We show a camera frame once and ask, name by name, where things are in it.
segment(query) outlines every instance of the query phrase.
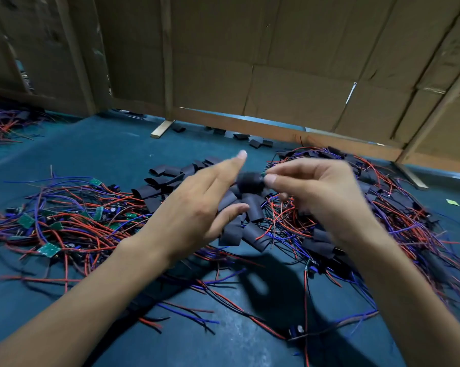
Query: person's right hand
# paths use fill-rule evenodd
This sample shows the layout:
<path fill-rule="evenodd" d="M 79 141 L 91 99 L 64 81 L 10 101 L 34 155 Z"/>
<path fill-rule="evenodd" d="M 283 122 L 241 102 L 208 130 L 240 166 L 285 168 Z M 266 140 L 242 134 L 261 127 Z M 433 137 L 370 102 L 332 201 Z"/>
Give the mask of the person's right hand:
<path fill-rule="evenodd" d="M 373 233 L 385 232 L 345 161 L 302 158 L 283 162 L 267 170 L 264 181 L 284 198 L 294 196 L 295 205 L 309 210 L 341 246 L 369 241 Z"/>

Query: pile of wires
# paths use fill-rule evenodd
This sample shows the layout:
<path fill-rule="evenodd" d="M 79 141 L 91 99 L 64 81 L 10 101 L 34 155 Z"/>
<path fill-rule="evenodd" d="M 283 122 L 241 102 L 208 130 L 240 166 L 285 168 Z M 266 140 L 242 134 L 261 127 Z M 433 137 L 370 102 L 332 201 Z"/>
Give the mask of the pile of wires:
<path fill-rule="evenodd" d="M 51 120 L 55 121 L 55 118 L 42 108 L 0 100 L 0 146 L 21 143 L 21 139 L 33 140 L 39 135 L 25 134 L 24 129 Z"/>
<path fill-rule="evenodd" d="M 401 187 L 400 179 L 393 170 L 374 166 L 359 156 L 344 154 L 331 147 L 301 147 L 278 152 L 273 160 L 268 161 L 267 168 L 297 158 L 347 161 L 374 215 L 405 255 L 423 273 L 447 306 L 460 304 L 460 279 L 456 274 L 460 272 L 460 257 L 453 248 L 458 242 L 447 238 L 447 232 L 433 217 L 433 213 Z M 146 224 L 184 178 L 218 161 L 208 158 L 182 169 L 159 166 L 151 170 L 153 176 L 145 179 L 147 185 L 132 189 L 132 192 L 123 192 L 117 185 L 107 186 L 93 177 L 57 177 L 51 168 L 48 179 L 18 182 L 34 185 L 38 187 L 38 192 L 25 197 L 26 202 L 22 206 L 0 212 L 0 243 L 20 254 L 19 260 L 31 255 L 46 256 L 52 264 L 62 264 L 64 274 L 61 278 L 50 278 L 48 272 L 43 277 L 27 276 L 22 272 L 17 276 L 2 276 L 1 279 L 60 284 L 67 292 L 70 286 L 80 281 L 79 278 L 72 278 L 70 271 L 78 272 L 80 277 L 89 275 L 109 257 L 121 240 L 136 234 Z M 304 340 L 308 360 L 306 344 L 309 338 L 354 323 L 356 326 L 351 336 L 364 321 L 379 312 L 354 263 L 340 247 L 334 245 L 320 222 L 309 211 L 297 209 L 293 197 L 281 202 L 275 192 L 263 189 L 260 173 L 250 174 L 253 175 L 243 178 L 246 184 L 239 184 L 237 179 L 219 206 L 221 210 L 231 203 L 242 201 L 252 205 L 250 211 L 225 227 L 220 246 L 205 246 L 191 258 L 181 261 L 190 270 L 193 259 L 206 263 L 211 270 L 215 270 L 215 279 L 203 281 L 190 276 L 176 276 L 167 271 L 157 281 L 208 295 L 233 312 L 248 317 L 279 339 L 290 342 Z M 251 188 L 244 191 L 239 187 Z M 232 271 L 226 276 L 221 276 L 221 271 L 231 270 L 236 262 L 260 265 L 258 261 L 252 262 L 228 252 L 228 246 L 221 245 L 222 242 L 232 242 L 233 246 L 238 246 L 241 239 L 260 252 L 275 247 L 289 257 L 285 265 L 303 268 L 304 327 L 292 325 L 287 330 L 276 331 L 266 325 L 264 319 L 246 312 L 217 291 L 224 282 L 245 269 Z M 309 329 L 308 302 L 311 301 L 311 294 L 308 282 L 316 274 L 325 275 L 333 285 L 351 285 L 366 299 L 370 309 L 334 321 L 324 329 Z M 211 310 L 192 309 L 156 299 L 155 296 L 148 297 L 153 305 L 189 318 L 210 332 L 213 331 L 208 324 L 218 323 L 200 314 L 212 313 Z M 168 318 L 152 319 L 143 315 L 139 320 L 160 331 L 158 322 Z"/>

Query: forearm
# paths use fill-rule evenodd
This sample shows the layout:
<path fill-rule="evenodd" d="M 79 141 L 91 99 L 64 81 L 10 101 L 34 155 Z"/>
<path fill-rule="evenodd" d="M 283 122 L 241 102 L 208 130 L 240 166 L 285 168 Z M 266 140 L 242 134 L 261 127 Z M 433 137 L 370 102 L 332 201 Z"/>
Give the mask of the forearm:
<path fill-rule="evenodd" d="M 133 297 L 169 264 L 164 254 L 140 255 L 130 243 L 1 342 L 0 366 L 82 365 Z"/>
<path fill-rule="evenodd" d="M 460 366 L 460 323 L 383 229 L 373 229 L 365 240 L 364 245 L 350 245 L 348 253 L 405 362 Z"/>

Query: fingernail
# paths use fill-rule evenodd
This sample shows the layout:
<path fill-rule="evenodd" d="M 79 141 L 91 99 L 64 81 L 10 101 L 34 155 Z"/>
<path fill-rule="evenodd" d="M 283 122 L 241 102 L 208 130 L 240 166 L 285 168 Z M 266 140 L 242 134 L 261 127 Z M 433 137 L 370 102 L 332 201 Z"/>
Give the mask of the fingernail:
<path fill-rule="evenodd" d="M 237 154 L 237 158 L 240 160 L 245 160 L 247 158 L 247 152 L 243 149 Z"/>
<path fill-rule="evenodd" d="M 267 174 L 266 176 L 264 176 L 264 182 L 266 183 L 267 186 L 272 187 L 276 178 L 277 178 L 276 174 Z"/>

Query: blue table surface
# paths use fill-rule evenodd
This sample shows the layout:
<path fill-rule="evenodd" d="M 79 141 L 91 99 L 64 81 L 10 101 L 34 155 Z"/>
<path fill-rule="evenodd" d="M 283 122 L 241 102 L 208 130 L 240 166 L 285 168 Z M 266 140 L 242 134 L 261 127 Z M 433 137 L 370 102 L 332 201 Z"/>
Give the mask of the blue table surface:
<path fill-rule="evenodd" d="M 247 142 L 213 135 L 202 127 L 186 125 L 184 133 L 168 130 L 160 139 L 150 133 L 159 122 L 129 118 L 89 117 L 70 125 L 56 125 L 42 138 L 26 140 L 0 154 L 0 210 L 17 206 L 22 198 L 37 188 L 24 184 L 3 183 L 4 180 L 37 180 L 48 178 L 53 165 L 58 176 L 92 176 L 105 184 L 120 185 L 128 191 L 143 184 L 148 170 L 160 164 L 183 167 L 206 156 L 229 158 L 240 149 L 248 152 L 244 166 L 247 171 L 263 171 L 266 160 L 272 159 L 276 147 L 254 149 Z M 460 207 L 449 205 L 445 199 L 460 204 L 460 180 L 422 174 L 429 191 L 412 192 L 425 206 L 448 215 L 442 218 L 450 240 L 460 241 Z M 460 245 L 456 246 L 460 255 Z M 274 249 L 259 254 L 245 243 L 233 252 L 255 256 L 266 267 L 248 266 L 238 277 L 235 288 L 219 291 L 250 313 L 257 314 L 275 327 L 303 324 L 303 265 L 286 266 L 287 257 Z M 45 270 L 39 259 L 25 264 L 18 255 L 0 247 L 0 275 L 16 274 L 18 269 L 41 276 Z M 61 266 L 52 268 L 51 277 L 61 275 Z M 215 272 L 203 270 L 204 279 L 214 278 Z M 351 314 L 364 313 L 371 307 L 355 290 L 331 283 L 325 276 L 310 280 L 312 304 L 311 328 L 322 328 L 328 322 Z M 62 294 L 62 286 L 26 286 L 17 281 L 0 281 L 0 340 L 25 324 Z M 293 344 L 276 339 L 246 317 L 232 312 L 209 296 L 195 291 L 172 291 L 170 301 L 180 305 L 214 310 L 210 319 L 215 335 L 205 332 L 195 322 L 155 307 L 151 317 L 171 316 L 163 322 L 161 335 L 140 323 L 117 322 L 111 339 L 91 358 L 87 365 L 95 366 L 302 366 L 301 350 Z M 312 365 L 399 366 L 404 365 L 383 320 L 377 316 L 364 321 L 354 332 L 347 326 L 326 337 L 311 338 Z"/>

